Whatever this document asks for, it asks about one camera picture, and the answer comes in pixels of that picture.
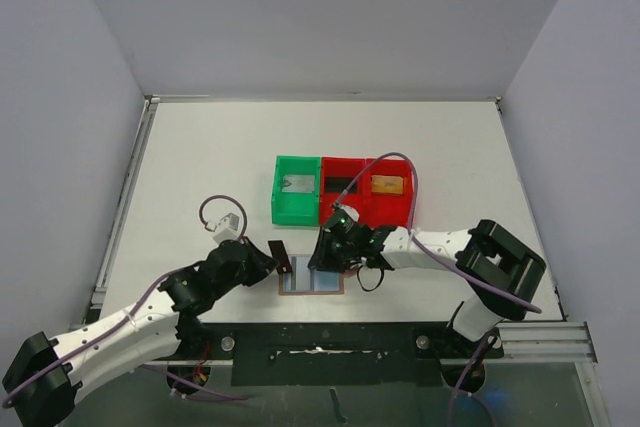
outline robotic arm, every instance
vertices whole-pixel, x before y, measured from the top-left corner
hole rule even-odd
[[[482,220],[468,231],[420,232],[371,229],[357,218],[348,207],[336,210],[320,230],[310,268],[459,269],[475,294],[452,327],[471,342],[504,318],[522,320],[545,270],[538,255],[493,221]],[[248,238],[231,240],[235,231],[228,217],[218,227],[219,245],[206,260],[169,272],[137,303],[75,332],[51,339],[40,332],[27,339],[2,381],[9,393],[3,407],[15,408],[25,427],[53,427],[104,383],[204,337],[198,315],[234,287],[260,282],[278,265]],[[455,266],[448,266],[453,261]]]

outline gray wall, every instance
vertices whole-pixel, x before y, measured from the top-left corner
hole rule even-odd
[[[557,0],[96,0],[147,94],[503,94]]]
[[[0,0],[0,372],[81,317],[142,96],[92,0]],[[18,425],[0,410],[0,425]]]
[[[640,0],[559,0],[504,121],[574,319],[588,320],[615,426],[640,404]]]

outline black cable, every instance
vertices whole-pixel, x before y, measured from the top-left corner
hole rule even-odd
[[[378,287],[382,285],[382,281],[384,280],[384,269],[380,269],[380,278],[378,279],[378,283],[376,284],[376,286],[373,289],[367,289],[364,285],[362,285],[362,280],[360,280],[360,271],[362,270],[363,267],[364,265],[361,265],[360,267],[358,267],[358,270],[356,270],[356,277],[358,278],[358,283],[360,284],[360,288],[365,292],[373,292],[374,290],[376,290]]]

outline item inside bin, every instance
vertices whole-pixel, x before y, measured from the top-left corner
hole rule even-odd
[[[372,175],[371,192],[374,194],[404,193],[404,179],[397,175]]]
[[[282,178],[282,192],[312,194],[315,189],[315,175],[287,174]]]
[[[328,194],[336,194],[342,192],[349,187],[349,183],[353,180],[353,177],[327,177],[324,180],[324,191]],[[350,194],[358,193],[358,183],[356,182],[349,189]]]

